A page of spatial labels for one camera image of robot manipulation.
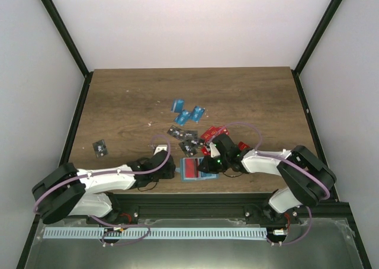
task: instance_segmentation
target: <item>wooden table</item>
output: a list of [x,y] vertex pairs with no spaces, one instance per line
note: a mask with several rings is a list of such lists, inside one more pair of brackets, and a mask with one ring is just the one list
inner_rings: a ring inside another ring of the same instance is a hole
[[[316,153],[287,67],[104,69],[94,72],[70,161],[77,168],[97,169],[151,157],[151,137],[165,134],[174,124],[177,114],[170,112],[174,98],[183,98],[189,111],[196,105],[206,109],[199,123],[188,121],[182,129],[202,134],[210,126],[244,121],[262,132],[260,150],[279,151],[301,144]],[[258,142],[247,127],[231,126],[229,131],[236,143],[254,146]],[[92,143],[101,139],[109,154],[97,158]],[[184,154],[178,140],[170,137],[170,141],[178,167]],[[176,173],[174,179],[161,180],[155,189],[144,193],[272,192],[283,186],[281,177],[268,174],[238,178],[220,174],[217,180],[182,182]]]

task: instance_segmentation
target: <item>white backdrop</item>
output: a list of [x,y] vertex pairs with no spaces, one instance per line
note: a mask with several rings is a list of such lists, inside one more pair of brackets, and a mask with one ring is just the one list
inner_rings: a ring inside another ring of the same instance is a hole
[[88,68],[291,66],[330,0],[53,0]]
[[0,267],[14,269],[31,188],[59,163],[83,76],[40,0],[0,0]]
[[301,74],[337,191],[379,268],[378,0],[343,0]]

